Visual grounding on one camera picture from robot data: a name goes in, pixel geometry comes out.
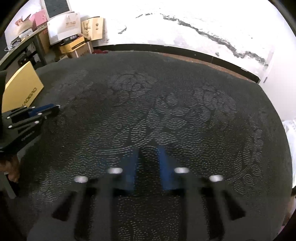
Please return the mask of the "person's left hand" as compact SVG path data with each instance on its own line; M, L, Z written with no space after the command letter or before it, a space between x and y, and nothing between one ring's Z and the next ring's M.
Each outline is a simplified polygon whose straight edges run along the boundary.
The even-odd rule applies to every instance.
M19 160L17 155L12 156L10 160L8 161L1 161L0 163L0 169L1 172L7 173L8 178L12 182L18 182L18 179L20 177L19 172Z

